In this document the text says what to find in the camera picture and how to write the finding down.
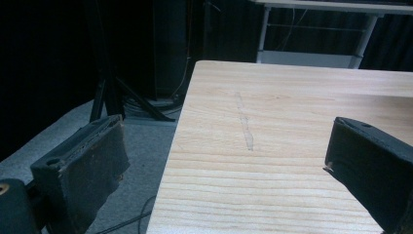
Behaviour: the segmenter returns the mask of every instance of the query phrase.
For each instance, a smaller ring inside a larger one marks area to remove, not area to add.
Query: wooden table
[[[413,144],[413,73],[199,61],[148,233],[380,233],[322,169],[336,116]]]

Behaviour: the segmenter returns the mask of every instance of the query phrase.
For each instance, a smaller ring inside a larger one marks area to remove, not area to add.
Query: black stand
[[[99,0],[84,0],[86,19],[91,34],[96,66],[99,73],[99,83],[94,96],[94,106],[92,108],[90,121],[99,119],[102,112],[103,103],[106,104],[108,115],[121,114],[125,118],[125,110],[122,104],[123,91],[140,104],[143,110],[147,111],[154,119],[162,121],[174,121],[168,118],[144,97],[129,87],[125,81],[116,77],[113,61],[109,55],[107,34],[105,23]]]

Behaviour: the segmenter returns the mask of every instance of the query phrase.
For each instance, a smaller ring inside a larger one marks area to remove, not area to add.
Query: dark background
[[[101,2],[116,72],[146,98],[168,98],[182,79],[185,95],[199,59],[255,62],[263,7],[247,0]],[[270,22],[289,25],[291,13],[273,10]],[[295,22],[302,14],[296,10]],[[309,11],[300,25],[358,29],[361,21],[360,14]],[[266,50],[287,30],[269,28]],[[294,28],[284,49],[351,54],[359,35]],[[413,71],[412,41],[412,17],[379,19],[360,68]],[[94,98],[98,72],[83,1],[1,1],[0,56],[2,160]]]

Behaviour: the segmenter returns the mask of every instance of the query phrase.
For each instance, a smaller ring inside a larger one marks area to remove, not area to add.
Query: scratch mark
[[[243,126],[243,132],[244,132],[246,147],[248,148],[249,151],[253,151],[254,150],[253,149],[253,147],[254,147],[254,136],[252,135],[251,131],[249,130],[248,117],[244,114],[243,97],[241,97],[241,94],[239,92],[236,92],[235,96],[237,98],[238,113],[240,114],[240,121],[241,121],[241,125]]]
[[[183,150],[183,147],[182,146],[180,146],[180,144],[176,144],[181,150]]]

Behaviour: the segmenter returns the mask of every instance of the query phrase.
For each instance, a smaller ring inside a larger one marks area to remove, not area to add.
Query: gray carpet
[[[87,125],[91,110],[92,102],[88,102],[61,117],[1,162],[0,178],[19,178],[28,183],[32,180],[30,165]],[[177,119],[179,112],[169,117]],[[147,199],[157,194],[175,128],[176,123],[127,117],[125,142],[131,166],[125,172],[119,188],[100,209],[87,233],[96,233],[138,216]],[[152,210],[153,204],[154,200],[151,200],[145,211]],[[142,220],[140,233],[145,233],[148,221],[149,217]],[[138,233],[137,222],[111,233]]]

